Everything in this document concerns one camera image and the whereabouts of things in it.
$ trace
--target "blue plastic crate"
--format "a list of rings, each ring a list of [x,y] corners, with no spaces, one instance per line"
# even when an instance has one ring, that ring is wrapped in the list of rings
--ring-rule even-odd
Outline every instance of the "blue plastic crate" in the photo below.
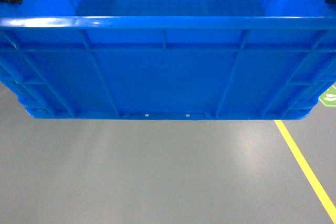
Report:
[[[0,81],[36,118],[300,119],[336,82],[336,6],[324,0],[0,10]]]

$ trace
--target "green floor sign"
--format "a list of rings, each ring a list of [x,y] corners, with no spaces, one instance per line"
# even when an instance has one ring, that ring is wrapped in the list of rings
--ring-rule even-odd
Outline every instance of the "green floor sign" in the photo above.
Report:
[[[331,86],[319,99],[327,107],[336,107],[336,88]]]

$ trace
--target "gray floor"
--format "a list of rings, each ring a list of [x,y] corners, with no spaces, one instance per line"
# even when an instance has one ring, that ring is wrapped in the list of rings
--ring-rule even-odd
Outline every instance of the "gray floor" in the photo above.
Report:
[[[285,125],[336,202],[333,115]],[[0,116],[0,223],[332,223],[273,121]]]

